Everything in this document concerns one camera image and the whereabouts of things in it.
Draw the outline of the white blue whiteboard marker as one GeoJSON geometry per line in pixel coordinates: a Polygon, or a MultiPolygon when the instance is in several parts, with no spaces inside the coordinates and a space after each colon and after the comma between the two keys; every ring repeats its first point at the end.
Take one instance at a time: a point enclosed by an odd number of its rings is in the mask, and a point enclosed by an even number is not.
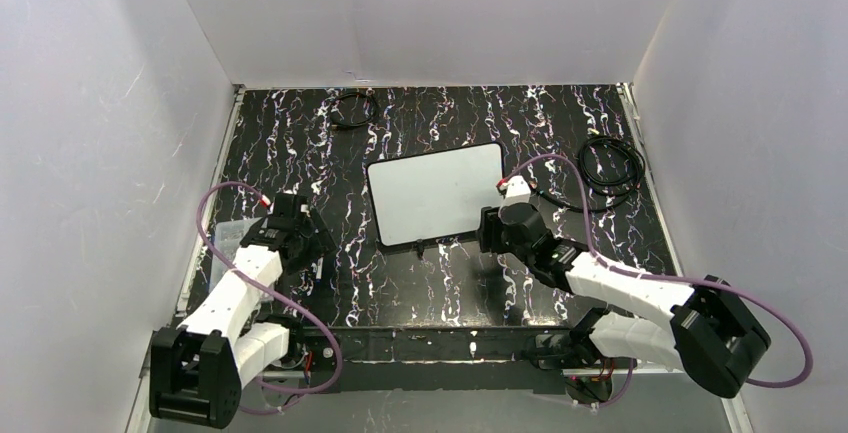
{"type": "Polygon", "coordinates": [[[314,264],[314,277],[316,281],[320,281],[322,279],[323,274],[323,259],[319,259],[314,264]]]}

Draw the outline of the white whiteboard black frame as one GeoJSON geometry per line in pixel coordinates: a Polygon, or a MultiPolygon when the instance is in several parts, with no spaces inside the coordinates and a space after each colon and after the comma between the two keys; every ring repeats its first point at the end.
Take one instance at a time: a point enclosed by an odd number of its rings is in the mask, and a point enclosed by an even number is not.
{"type": "Polygon", "coordinates": [[[467,145],[366,166],[377,245],[383,251],[473,233],[484,208],[500,204],[498,142],[467,145]]]}

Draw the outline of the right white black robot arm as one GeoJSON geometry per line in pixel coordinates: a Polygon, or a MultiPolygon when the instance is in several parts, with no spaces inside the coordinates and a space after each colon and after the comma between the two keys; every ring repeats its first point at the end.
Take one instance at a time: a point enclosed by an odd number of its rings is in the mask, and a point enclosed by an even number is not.
{"type": "Polygon", "coordinates": [[[529,203],[485,207],[476,232],[484,253],[510,254],[543,285],[603,302],[562,340],[544,346],[580,359],[632,358],[685,372],[706,391],[737,395],[771,338],[726,282],[613,271],[588,246],[557,237],[529,203]]]}

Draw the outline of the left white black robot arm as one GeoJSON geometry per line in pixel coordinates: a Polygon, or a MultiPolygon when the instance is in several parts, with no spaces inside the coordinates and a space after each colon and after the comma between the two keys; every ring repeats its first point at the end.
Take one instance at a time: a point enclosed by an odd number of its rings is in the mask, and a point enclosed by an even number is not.
{"type": "Polygon", "coordinates": [[[232,258],[222,259],[227,270],[206,299],[152,337],[149,411],[155,418],[223,429],[238,412],[244,388],[274,364],[294,369],[298,396],[313,389],[314,352],[300,326],[252,316],[264,297],[280,298],[278,279],[321,264],[334,243],[306,197],[280,193],[261,201],[269,213],[250,226],[232,258]]]}

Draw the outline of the clear plastic parts box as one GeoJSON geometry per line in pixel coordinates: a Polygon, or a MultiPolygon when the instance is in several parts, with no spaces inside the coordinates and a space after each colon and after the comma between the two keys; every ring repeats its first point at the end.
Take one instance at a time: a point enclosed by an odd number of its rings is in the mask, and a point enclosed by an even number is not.
{"type": "MultiPolygon", "coordinates": [[[[231,262],[235,260],[236,251],[240,248],[240,242],[248,233],[250,227],[258,221],[258,218],[232,220],[218,223],[211,237],[213,245],[231,262]]],[[[222,279],[227,266],[215,255],[212,255],[211,269],[209,273],[209,291],[212,291],[222,279]]]]}

